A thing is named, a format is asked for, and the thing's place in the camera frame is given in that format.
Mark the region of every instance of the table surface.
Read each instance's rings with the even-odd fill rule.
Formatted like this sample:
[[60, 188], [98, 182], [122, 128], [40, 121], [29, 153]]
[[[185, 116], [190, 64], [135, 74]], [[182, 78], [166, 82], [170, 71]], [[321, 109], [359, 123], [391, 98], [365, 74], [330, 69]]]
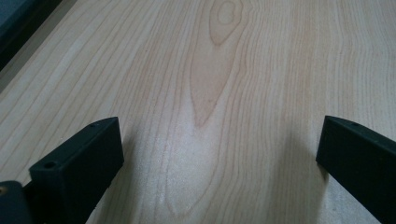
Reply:
[[64, 0], [0, 73], [0, 179], [117, 116], [89, 223], [377, 223], [315, 162], [325, 115], [396, 139], [396, 1]]

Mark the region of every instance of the light wood surface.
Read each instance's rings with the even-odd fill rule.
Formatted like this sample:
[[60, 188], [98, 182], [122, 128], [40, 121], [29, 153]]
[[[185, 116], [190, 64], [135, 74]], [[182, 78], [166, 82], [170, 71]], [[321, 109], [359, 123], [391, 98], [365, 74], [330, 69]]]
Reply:
[[64, 0], [0, 73], [0, 179], [120, 118], [89, 223], [377, 223], [315, 155], [325, 115], [396, 139], [396, 1]]

